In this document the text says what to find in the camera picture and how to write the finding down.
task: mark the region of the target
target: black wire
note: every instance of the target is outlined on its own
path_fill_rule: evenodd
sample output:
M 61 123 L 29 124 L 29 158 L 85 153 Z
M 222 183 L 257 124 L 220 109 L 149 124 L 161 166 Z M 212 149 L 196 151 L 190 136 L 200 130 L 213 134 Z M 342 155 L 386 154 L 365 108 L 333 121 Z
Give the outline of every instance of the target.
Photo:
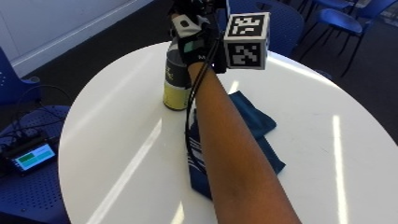
M 34 125 L 34 126 L 29 126 L 29 127 L 20 128 L 20 129 L 17 129 L 17 130 L 12 130 L 12 131 L 9 131 L 9 132 L 1 134 L 1 135 L 0 135 L 0 138 L 5 137 L 5 135 L 9 135 L 11 133 L 23 131 L 23 130 L 25 130 L 25 129 L 36 129 L 36 128 L 41 128 L 41 127 L 48 126 L 48 125 L 50 125 L 50 124 L 54 124 L 54 123 L 57 123 L 57 122 L 62 122 L 62 120 L 58 119 L 58 120 L 56 120 L 56 121 L 52 121 L 50 123 L 38 124 L 38 125 Z
M 192 162 L 197 165 L 198 167 L 198 170 L 206 175 L 206 171 L 204 169 L 204 167 L 201 166 L 196 156 L 194 156 L 194 153 L 193 153 L 193 149 L 190 147 L 190 142 L 189 142 L 189 115 L 190 115 L 190 110 L 192 110 L 192 105 L 193 105 L 193 102 L 194 102 L 194 98 L 197 96 L 197 93 L 198 93 L 198 90 L 200 90 L 200 84 L 201 84 L 201 81 L 206 75 L 206 71 L 209 69 L 209 65 L 210 65 L 210 62 L 213 61 L 214 59 L 214 56 L 216 56 L 216 52 L 217 52 L 217 48 L 218 48 L 218 38 L 217 38 L 217 41 L 214 42 L 212 48 L 210 48 L 210 51 L 209 51 L 209 54 L 206 56 L 206 60 L 201 66 L 201 69 L 198 70 L 198 76 L 197 76 L 197 79 L 194 81 L 194 84 L 193 84 L 193 87 L 192 87 L 192 90 L 190 90 L 190 93 L 189 93 L 189 98 L 188 98 L 188 106 L 186 106 L 186 121 L 185 121 L 185 145 L 186 145 L 186 151 L 188 151 L 188 155 L 192 159 Z
M 56 117 L 56 118 L 60 119 L 61 121 L 65 120 L 64 117 L 61 117 L 61 116 L 56 115 L 54 113 L 52 113 L 52 112 L 46 109 L 46 107 L 41 104 L 41 102 L 38 102 L 38 104 L 40 104 L 41 107 L 38 107 L 36 110 L 41 110 L 41 111 L 48 112 L 53 117 Z
M 13 119 L 13 118 L 11 117 L 11 124 L 12 124 L 12 129 L 13 129 L 13 130 L 16 130 L 16 126 L 15 126 L 15 125 L 19 126 L 19 130 L 20 130 L 20 131 L 25 130 L 25 129 L 23 128 L 23 126 L 21 126 L 21 123 L 20 123 L 20 121 L 21 121 L 21 117 L 19 117 L 17 114 L 20 113 L 19 110 L 20 110 L 20 106 L 21 106 L 23 100 L 24 100 L 24 98 L 25 98 L 25 95 L 27 95 L 30 91 L 33 91 L 33 90 L 36 90 L 36 89 L 38 89 L 38 88 L 53 88 L 53 89 L 58 90 L 58 91 L 64 94 L 64 96 L 66 97 L 66 99 L 69 100 L 69 104 L 72 105 L 72 103 L 73 103 L 72 98 L 70 98 L 70 96 L 66 94 L 66 92 L 65 92 L 61 88 L 58 88 L 58 87 L 56 87 L 56 86 L 52 86 L 52 85 L 40 85 L 40 86 L 34 86 L 34 87 L 29 88 L 29 89 L 23 93 L 23 95 L 21 95 L 21 97 L 20 97 L 20 99 L 19 99 L 19 101 L 17 101 L 16 109 L 15 109 L 15 112 L 13 112 L 13 116 L 16 116 L 16 118 Z

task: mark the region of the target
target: wall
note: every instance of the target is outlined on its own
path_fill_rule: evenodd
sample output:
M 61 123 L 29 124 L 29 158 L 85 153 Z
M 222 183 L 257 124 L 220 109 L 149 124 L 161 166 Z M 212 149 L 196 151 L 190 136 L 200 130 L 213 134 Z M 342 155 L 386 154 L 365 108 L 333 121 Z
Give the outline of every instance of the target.
M 20 77 L 153 0 L 1 0 L 0 46 Z

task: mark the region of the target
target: blue chair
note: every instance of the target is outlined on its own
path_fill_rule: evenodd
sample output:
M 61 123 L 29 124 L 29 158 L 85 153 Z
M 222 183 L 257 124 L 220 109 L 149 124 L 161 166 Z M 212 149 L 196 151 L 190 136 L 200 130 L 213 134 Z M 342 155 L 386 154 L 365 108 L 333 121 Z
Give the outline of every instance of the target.
M 355 7 L 357 2 L 358 2 L 358 0 L 353 0 L 351 9 Z M 309 3 L 309 0 L 302 1 L 301 5 L 298 7 L 299 13 L 303 13 L 303 10 L 306 8 L 307 3 Z M 313 14 L 313 10 L 317 6 L 322 6 L 322 7 L 326 7 L 326 8 L 333 8 L 333 9 L 337 9 L 337 10 L 343 10 L 350 6 L 350 2 L 346 1 L 346 0 L 313 0 L 305 21 L 309 20 L 309 17 Z
M 230 13 L 271 12 L 269 50 L 289 57 L 302 35 L 303 20 L 294 8 L 275 0 L 230 0 Z M 218 25 L 226 27 L 225 11 L 218 11 Z
M 38 101 L 41 92 L 38 89 L 40 81 L 37 77 L 29 80 L 21 80 L 16 75 L 11 66 L 8 57 L 0 48 L 0 105 L 16 104 L 21 99 L 21 103 Z
M 298 61 L 302 61 L 305 55 L 309 53 L 309 51 L 311 50 L 311 48 L 314 47 L 314 45 L 317 44 L 317 42 L 322 39 L 323 35 L 329 33 L 329 36 L 326 38 L 326 41 L 331 35 L 331 32 L 334 30 L 347 33 L 347 38 L 346 38 L 346 42 L 343 45 L 343 48 L 341 49 L 338 55 L 342 54 L 342 52 L 346 49 L 347 43 L 350 38 L 358 37 L 358 42 L 353 51 L 353 54 L 350 56 L 350 61 L 347 64 L 347 67 L 342 73 L 342 76 L 346 75 L 349 69 L 350 69 L 350 64 L 353 62 L 354 56 L 357 54 L 357 50 L 359 48 L 359 45 L 362 43 L 363 40 L 363 36 L 369 30 L 369 28 L 373 25 L 374 19 L 377 18 L 377 16 L 397 2 L 398 0 L 371 0 L 369 2 L 369 4 L 363 7 L 359 8 L 357 10 L 357 16 L 355 18 L 350 15 L 347 15 L 346 13 L 326 8 L 322 9 L 317 15 L 317 23 L 313 25 L 313 27 L 310 28 L 309 32 L 305 34 L 305 36 L 302 38 L 306 37 L 306 35 L 310 33 L 310 31 L 313 30 L 314 26 L 318 23 L 325 23 L 329 25 L 329 28 L 325 30 L 325 32 L 322 33 L 322 35 L 315 39 L 315 41 L 313 42 L 313 44 L 310 45 L 310 47 L 307 48 L 307 50 L 305 51 L 305 53 L 302 54 L 301 58 Z
M 19 106 L 21 103 L 41 104 L 40 100 L 38 80 L 21 80 L 16 76 L 4 51 L 0 49 L 0 106 L 15 105 L 16 108 L 21 108 Z M 21 111 L 16 109 L 16 119 L 0 131 L 0 152 L 7 150 L 7 146 L 20 135 L 33 136 L 37 132 L 42 132 L 49 139 L 57 140 L 68 110 L 69 106 L 65 105 L 38 105 L 20 116 Z M 41 223 L 69 223 L 60 189 L 57 162 L 24 177 L 16 172 L 0 177 L 0 212 Z

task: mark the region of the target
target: forearm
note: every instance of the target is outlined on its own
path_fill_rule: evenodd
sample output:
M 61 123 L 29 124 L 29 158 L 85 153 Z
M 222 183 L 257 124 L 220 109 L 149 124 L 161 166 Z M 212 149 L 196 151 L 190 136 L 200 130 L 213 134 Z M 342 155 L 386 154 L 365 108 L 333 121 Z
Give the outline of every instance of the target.
M 201 65 L 194 63 L 189 66 L 193 80 Z M 196 104 L 200 142 L 218 221 L 298 221 L 271 166 L 212 70 L 202 80 Z

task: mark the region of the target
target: metal bottle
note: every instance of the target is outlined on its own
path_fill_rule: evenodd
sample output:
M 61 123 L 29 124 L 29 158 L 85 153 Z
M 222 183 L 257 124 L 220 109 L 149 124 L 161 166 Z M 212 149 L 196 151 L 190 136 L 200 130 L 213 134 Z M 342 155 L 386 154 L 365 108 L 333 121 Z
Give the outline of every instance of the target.
M 169 109 L 184 110 L 186 108 L 190 88 L 190 77 L 180 57 L 177 39 L 174 38 L 166 51 L 162 93 L 162 102 Z

